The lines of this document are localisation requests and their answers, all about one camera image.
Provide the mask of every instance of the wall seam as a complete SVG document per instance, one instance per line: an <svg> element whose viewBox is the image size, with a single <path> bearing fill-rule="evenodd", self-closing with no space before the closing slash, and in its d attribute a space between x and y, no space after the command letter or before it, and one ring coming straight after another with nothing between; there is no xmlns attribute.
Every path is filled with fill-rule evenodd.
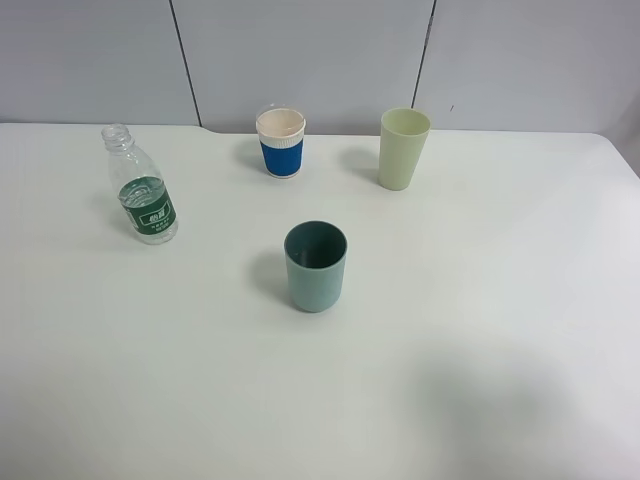
<svg viewBox="0 0 640 480"><path fill-rule="evenodd" d="M413 99L411 100L411 108L414 108L416 104L416 95L418 95L418 87L420 86L420 77L422 76L422 67L424 66L424 57L427 53L427 45L429 44L429 37L431 36L431 27L433 26L433 18L436 15L436 5L438 0L433 0L433 6L431 7L431 17L429 17L429 25L427 26L427 33L424 37L424 45L422 46L422 56L420 57L420 66L418 67L418 77L416 78L416 87L413 89Z"/></svg>
<svg viewBox="0 0 640 480"><path fill-rule="evenodd" d="M176 27L176 35L178 36L178 43L180 44L180 52L182 53L182 61L184 63L185 72L187 73L187 80L189 81L189 89L191 89L191 98L193 98L193 106L196 109L196 116L198 117L198 125L202 126L202 119L200 118L200 109L198 108L198 101L196 100L196 92L193 89L193 82L191 81L191 72L189 71L189 63L187 62L187 55L184 52L182 35L180 35L180 28L178 27L178 19L176 18L176 11L173 8L173 0L169 0L169 6L171 7L173 24Z"/></svg>

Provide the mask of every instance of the bottle neck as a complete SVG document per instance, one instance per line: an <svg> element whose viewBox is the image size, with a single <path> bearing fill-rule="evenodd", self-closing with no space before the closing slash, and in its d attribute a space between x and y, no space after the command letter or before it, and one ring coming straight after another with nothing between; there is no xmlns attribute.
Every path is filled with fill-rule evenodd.
<svg viewBox="0 0 640 480"><path fill-rule="evenodd" d="M124 153L131 150L135 141L129 133L129 129L121 123L107 125L102 129L104 146L111 153Z"/></svg>

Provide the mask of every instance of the dark green cup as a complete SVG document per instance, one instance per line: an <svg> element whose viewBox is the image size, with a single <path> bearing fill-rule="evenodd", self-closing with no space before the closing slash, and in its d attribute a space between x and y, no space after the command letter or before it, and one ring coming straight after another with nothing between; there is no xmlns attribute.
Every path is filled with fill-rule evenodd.
<svg viewBox="0 0 640 480"><path fill-rule="evenodd" d="M301 223L284 240L291 299L302 310L321 312L340 298L347 238L330 223Z"/></svg>

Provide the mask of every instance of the plastic cup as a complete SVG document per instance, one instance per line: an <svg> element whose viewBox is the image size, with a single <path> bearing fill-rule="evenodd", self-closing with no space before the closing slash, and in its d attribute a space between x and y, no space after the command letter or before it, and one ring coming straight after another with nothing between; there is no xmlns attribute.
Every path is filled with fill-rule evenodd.
<svg viewBox="0 0 640 480"><path fill-rule="evenodd" d="M431 121L412 108L394 108L382 115L378 182L389 190L404 190L411 183Z"/></svg>
<svg viewBox="0 0 640 480"><path fill-rule="evenodd" d="M285 105L269 105L258 112L256 130L270 175L291 178L298 173L305 126L304 116Z"/></svg>
<svg viewBox="0 0 640 480"><path fill-rule="evenodd" d="M284 241L291 299L307 312L321 312L340 298L347 238L327 222L301 223Z"/></svg>

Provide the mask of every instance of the cup rim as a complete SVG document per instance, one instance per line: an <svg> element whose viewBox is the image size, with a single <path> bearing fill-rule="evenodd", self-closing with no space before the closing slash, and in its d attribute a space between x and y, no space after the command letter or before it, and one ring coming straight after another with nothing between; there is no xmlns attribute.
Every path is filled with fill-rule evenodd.
<svg viewBox="0 0 640 480"><path fill-rule="evenodd" d="M263 123L260 122L260 117L262 115L264 115L267 112L270 112L272 110L291 110L294 113L297 113L300 116L300 123L298 123L297 125L290 127L290 128L286 128L284 129L286 133L286 135L268 135L268 134L264 134L260 131L260 125L264 126ZM265 137L271 137L271 138L291 138L294 137L296 135L298 135L302 130L304 130L304 128L307 125L307 120L306 118L304 118L304 115L302 115L302 113L300 113L297 109L290 107L289 105L285 105L285 104L280 104L280 103L271 103L269 105L266 105L264 107L262 107L258 113L256 114L256 130L258 131L258 133L260 135L264 135Z"/></svg>
<svg viewBox="0 0 640 480"><path fill-rule="evenodd" d="M423 117L426 121L427 121L427 128L426 130L420 132L420 133L414 133L414 134L406 134L406 133L400 133L398 131L396 131L395 129L389 128L385 125L385 117L388 114L391 114L393 112L398 112L398 111L404 111L404 112L412 112L412 113L416 113L419 116ZM399 135L401 137L419 137L421 135L424 135L425 133L428 133L431 130L431 119L424 114L423 112L421 112L420 110L417 110L415 108L410 108L410 107L396 107L396 108L392 108L390 110L387 110L386 112L384 112L382 114L382 117L380 118L380 124L388 131L390 131L391 133L393 133L394 135Z"/></svg>
<svg viewBox="0 0 640 480"><path fill-rule="evenodd" d="M344 239L344 252L342 252L342 255L340 255L340 258L338 260L336 260L335 262L333 262L331 265L328 265L326 267L320 267L320 268L311 268L311 267L304 267L302 265L300 265L298 262L296 262L293 258L291 258L291 255L289 255L289 250L287 249L287 240L289 240L289 236L293 233L293 231L295 229L297 229L298 227L301 227L303 225L308 225L310 223L322 223L324 225L328 225L332 228L334 228L335 230L338 231L338 233L342 236L342 238ZM291 262L299 268L302 268L304 270L310 270L313 272L322 272L324 270L328 270L330 268L335 267L336 265L338 265L346 256L347 256L347 250L349 250L349 242L347 241L347 236L344 234L344 232L342 230L340 230L338 227L336 227L333 223L329 223L329 222L325 222L324 220L308 220L306 222L302 222L299 223L298 225L296 225L295 227L293 227L291 230L289 230L289 233L287 233L287 236L284 237L284 254L285 256L291 260Z"/></svg>

